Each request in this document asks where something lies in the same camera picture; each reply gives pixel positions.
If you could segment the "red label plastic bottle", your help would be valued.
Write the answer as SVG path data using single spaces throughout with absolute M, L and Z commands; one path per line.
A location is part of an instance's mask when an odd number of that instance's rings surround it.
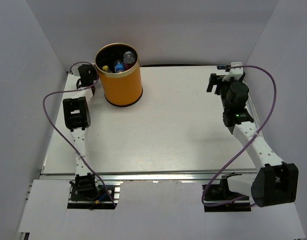
M 125 70 L 129 70 L 136 62 L 136 57 L 133 51 L 126 51 L 123 54 L 123 65 Z

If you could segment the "blue label plastic bottle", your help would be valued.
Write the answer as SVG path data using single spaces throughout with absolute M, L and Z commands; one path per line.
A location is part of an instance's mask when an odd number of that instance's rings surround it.
M 114 61 L 113 67 L 115 74 L 123 73 L 125 71 L 124 62 L 120 59 Z

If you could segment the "yellow cap clear bottle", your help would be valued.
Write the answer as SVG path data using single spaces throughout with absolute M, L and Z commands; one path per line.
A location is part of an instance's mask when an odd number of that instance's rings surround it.
M 110 73 L 110 74 L 113 73 L 107 65 L 104 65 L 104 66 L 102 67 L 102 70 L 103 70 L 104 72 L 106 72 L 106 73 Z

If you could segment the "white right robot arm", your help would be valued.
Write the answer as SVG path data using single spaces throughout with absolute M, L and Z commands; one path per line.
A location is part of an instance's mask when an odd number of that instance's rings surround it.
M 214 90 L 220 96 L 223 123 L 242 144 L 257 174 L 255 178 L 241 173 L 225 174 L 218 185 L 206 191 L 204 200 L 233 202 L 246 196 L 258 207 L 293 203 L 297 195 L 299 170 L 295 164 L 286 163 L 279 157 L 263 135 L 257 132 L 256 123 L 246 107 L 249 88 L 243 83 L 244 76 L 227 77 L 212 73 L 206 90 Z

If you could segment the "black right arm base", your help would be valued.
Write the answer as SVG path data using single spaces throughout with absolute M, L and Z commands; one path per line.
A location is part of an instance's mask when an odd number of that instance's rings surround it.
M 223 175 L 217 184 L 211 184 L 206 191 L 204 202 L 206 204 L 215 205 L 225 201 L 229 203 L 219 206 L 204 206 L 205 213 L 230 213 L 230 212 L 250 212 L 252 205 L 250 198 L 238 192 L 231 191 L 228 179 L 232 177 L 241 177 L 240 173 L 230 173 Z

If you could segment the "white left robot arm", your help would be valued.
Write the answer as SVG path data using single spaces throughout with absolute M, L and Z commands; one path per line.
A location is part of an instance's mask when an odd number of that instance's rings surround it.
M 88 103 L 95 95 L 96 88 L 92 86 L 98 79 L 97 71 L 90 64 L 82 64 L 77 68 L 79 79 L 76 82 L 78 92 L 72 98 L 62 101 L 64 122 L 75 147 L 75 182 L 78 194 L 89 200 L 99 195 L 99 187 L 94 173 L 88 168 L 91 166 L 87 147 L 87 133 L 91 126 L 91 116 Z

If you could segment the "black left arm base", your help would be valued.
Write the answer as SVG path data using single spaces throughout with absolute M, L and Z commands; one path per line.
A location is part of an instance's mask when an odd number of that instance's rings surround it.
M 70 192 L 67 209 L 72 210 L 114 210 L 118 204 L 118 186 L 107 185 L 106 191 L 103 185 L 98 185 L 95 189 L 79 189 L 77 185 L 70 181 Z

